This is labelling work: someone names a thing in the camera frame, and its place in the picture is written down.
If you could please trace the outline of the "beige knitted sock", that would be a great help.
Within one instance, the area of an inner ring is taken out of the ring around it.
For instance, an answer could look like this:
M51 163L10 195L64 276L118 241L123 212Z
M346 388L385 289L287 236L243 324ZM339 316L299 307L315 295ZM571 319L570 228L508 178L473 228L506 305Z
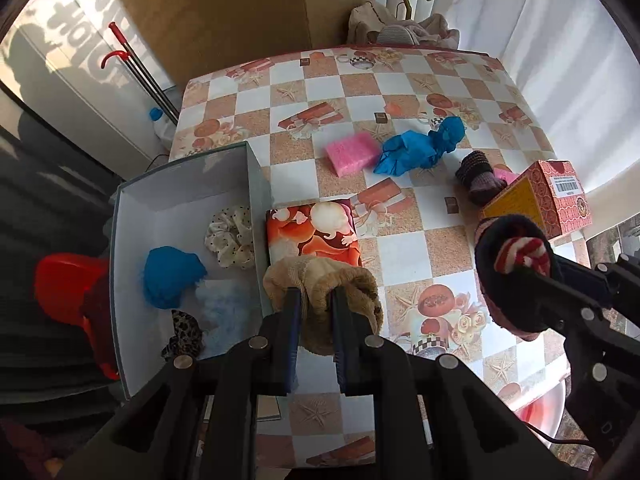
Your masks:
M373 274L361 266L311 255L285 257L273 263L262 279L273 310L281 311L286 293L302 296L302 346L317 356L332 356L330 292L343 287L349 310L364 315L375 334L381 333L384 312Z

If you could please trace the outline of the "blue rubber glove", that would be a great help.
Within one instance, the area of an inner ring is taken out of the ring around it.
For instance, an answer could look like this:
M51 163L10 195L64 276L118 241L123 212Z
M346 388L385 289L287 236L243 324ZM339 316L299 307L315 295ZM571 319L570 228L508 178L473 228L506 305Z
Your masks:
M431 169L439 163L443 154L451 153L457 148L464 135L462 119L451 116L429 133L407 130L392 136L383 143L382 153L373 172L400 177L416 168Z

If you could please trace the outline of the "red handled mop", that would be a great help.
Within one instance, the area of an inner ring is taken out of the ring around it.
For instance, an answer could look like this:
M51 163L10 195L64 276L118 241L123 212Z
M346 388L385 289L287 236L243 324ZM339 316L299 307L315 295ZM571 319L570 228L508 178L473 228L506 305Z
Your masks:
M179 112L174 103L166 96L163 89L157 83L150 71L145 67L136 51L122 33L115 22L108 24L108 29L113 33L119 44L122 46L119 50L108 52L102 58L101 68L104 70L106 64L111 58L119 58L120 62L126 66L131 76L140 84L143 90L156 103L156 105L167 115L168 119L174 124L178 124Z

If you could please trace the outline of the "red plastic stool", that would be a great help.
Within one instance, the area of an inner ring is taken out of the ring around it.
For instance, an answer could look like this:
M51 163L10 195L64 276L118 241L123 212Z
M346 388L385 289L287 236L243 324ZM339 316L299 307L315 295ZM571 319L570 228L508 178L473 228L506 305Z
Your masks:
M119 380L109 278L107 259L58 252L37 263L35 296L53 321L81 328L103 375L109 380Z

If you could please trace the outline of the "pile of clothes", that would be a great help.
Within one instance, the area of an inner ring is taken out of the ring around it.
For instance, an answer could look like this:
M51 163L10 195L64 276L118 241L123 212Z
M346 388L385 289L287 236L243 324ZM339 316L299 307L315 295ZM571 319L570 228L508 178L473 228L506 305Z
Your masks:
M433 47L457 50L460 32L450 28L442 14L426 20L398 20L382 4L366 1L350 12L347 43L356 46Z

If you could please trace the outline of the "blue mesh cloth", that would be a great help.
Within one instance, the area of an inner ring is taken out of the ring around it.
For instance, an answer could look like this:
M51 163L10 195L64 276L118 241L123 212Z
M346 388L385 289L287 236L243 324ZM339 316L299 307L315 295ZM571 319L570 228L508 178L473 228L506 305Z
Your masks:
M160 310L179 309L182 294L206 274L206 267L192 252L170 246L154 248L143 269L144 298Z

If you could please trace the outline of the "pink foam sponge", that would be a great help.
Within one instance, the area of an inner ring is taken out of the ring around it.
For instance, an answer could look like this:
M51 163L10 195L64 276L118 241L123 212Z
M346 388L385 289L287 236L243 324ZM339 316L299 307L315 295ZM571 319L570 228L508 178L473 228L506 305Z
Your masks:
M337 177L346 177L374 165L381 155L381 144L370 133L361 131L326 146L326 157Z

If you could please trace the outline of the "white plastic bottle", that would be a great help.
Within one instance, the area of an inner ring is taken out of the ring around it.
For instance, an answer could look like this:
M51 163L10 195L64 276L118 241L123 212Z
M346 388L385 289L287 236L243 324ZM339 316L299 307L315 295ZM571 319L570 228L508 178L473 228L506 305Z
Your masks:
M172 142L174 142L176 125L169 119L165 112L158 107L153 107L149 111L149 118L152 120L153 129L160 140L160 144L166 148L167 151L171 150Z

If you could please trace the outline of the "dark purple knitted sock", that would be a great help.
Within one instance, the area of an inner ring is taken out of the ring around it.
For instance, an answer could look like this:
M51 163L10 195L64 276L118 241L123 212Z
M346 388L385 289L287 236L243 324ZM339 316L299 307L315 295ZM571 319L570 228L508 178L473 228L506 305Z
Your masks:
M462 159L456 178L468 191L469 201L477 207L489 204L508 186L506 180L495 174L481 151L472 151Z

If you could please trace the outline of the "leopard print scrunchie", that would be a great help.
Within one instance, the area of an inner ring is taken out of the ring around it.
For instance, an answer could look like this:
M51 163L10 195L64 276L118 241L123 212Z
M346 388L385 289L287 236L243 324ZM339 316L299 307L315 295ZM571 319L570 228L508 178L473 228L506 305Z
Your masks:
M203 331L198 325L198 320L189 313L172 310L172 326L174 334L169 338L168 344L160 355L166 361L172 361L177 356L190 356L196 359L203 351Z

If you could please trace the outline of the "patterned checkered tablecloth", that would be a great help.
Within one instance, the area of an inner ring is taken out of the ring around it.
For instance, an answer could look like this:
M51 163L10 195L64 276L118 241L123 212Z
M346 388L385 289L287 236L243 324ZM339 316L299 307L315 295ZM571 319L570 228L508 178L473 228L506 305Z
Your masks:
M483 152L515 172L552 147L502 63L469 51L338 47L261 58L194 77L184 89L175 158L245 141L271 184L276 251L345 255L350 241L322 242L310 213L322 200L356 200L378 185L371 169L336 174L328 146L363 132L378 142L426 133L457 116L462 142L431 169L393 180L393 194L359 202L361 264L378 283L382 334L410 352L447 351L521 418L555 434L568 372L562 339L532 342L489 316L473 261L476 208L457 180L460 162Z

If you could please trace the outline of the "brown cardboard sheet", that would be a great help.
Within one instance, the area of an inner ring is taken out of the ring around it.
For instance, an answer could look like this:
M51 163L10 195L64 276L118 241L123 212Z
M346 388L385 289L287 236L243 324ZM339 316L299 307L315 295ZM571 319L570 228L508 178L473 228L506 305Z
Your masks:
M120 0L170 80L344 44L349 13L368 0Z

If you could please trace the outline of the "floral tissue pack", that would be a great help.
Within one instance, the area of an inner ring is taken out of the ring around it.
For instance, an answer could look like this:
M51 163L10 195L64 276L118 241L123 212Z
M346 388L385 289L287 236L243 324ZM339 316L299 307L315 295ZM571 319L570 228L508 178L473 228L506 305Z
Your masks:
M315 256L362 266L352 210L347 200L327 200L270 209L266 234L271 263Z

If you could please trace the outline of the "white polka dot scrunchie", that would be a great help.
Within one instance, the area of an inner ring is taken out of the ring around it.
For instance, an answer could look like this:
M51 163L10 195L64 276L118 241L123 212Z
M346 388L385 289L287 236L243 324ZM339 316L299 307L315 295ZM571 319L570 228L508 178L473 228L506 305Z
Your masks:
M204 244L222 268L252 268L255 264L253 226L247 206L226 207L214 214Z

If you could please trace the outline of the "red yellow carton box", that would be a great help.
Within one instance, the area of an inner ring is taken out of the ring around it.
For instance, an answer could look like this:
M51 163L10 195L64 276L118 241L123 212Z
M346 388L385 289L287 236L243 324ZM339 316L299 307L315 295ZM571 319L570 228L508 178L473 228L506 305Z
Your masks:
M480 218L521 214L548 240L592 223L591 209L576 171L568 160L537 160L480 210Z

